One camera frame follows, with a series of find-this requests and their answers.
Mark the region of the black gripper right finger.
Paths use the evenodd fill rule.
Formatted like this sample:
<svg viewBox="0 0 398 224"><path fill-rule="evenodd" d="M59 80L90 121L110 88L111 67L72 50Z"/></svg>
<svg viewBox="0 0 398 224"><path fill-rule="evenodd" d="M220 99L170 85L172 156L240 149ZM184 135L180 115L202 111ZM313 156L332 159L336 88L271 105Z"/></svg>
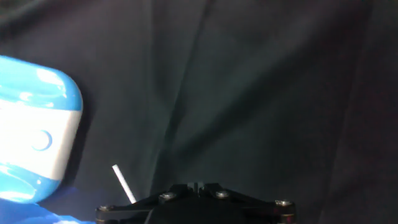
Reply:
<svg viewBox="0 0 398 224"><path fill-rule="evenodd" d="M295 224L295 203L290 200L266 202L222 187L220 184L197 184L197 193L202 198L226 202L237 208L247 223Z"/></svg>

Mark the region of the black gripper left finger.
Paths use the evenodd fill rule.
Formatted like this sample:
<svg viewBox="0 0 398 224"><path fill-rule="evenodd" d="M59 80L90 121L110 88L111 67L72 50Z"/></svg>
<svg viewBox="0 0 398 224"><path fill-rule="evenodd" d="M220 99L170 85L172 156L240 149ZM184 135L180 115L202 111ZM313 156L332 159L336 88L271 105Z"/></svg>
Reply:
<svg viewBox="0 0 398 224"><path fill-rule="evenodd" d="M96 209L96 224L144 223L150 212L167 202L196 196L197 184L175 184L168 190L125 206L103 205Z"/></svg>

